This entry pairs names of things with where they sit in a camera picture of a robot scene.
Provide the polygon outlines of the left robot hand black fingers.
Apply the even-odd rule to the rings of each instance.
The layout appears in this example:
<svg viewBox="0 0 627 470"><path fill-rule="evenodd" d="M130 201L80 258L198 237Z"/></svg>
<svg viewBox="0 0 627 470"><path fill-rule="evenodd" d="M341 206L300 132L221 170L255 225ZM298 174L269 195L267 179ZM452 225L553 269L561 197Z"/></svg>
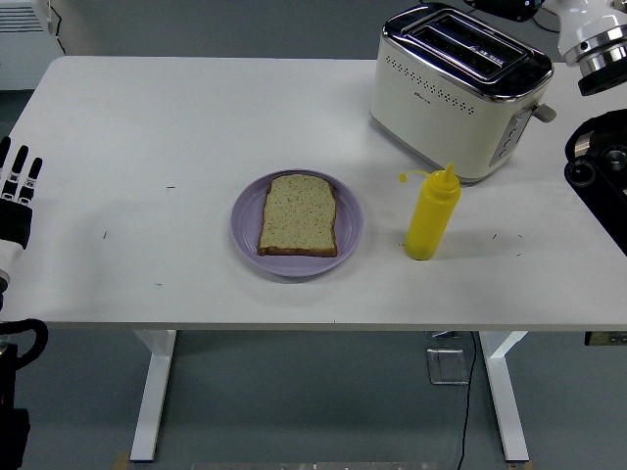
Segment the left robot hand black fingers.
<svg viewBox="0 0 627 470"><path fill-rule="evenodd" d="M22 145L8 175L1 180L1 279L10 282L10 272L18 257L25 251L32 223L33 211L30 204L43 160L36 157L24 175L24 166L29 148Z"/></svg>

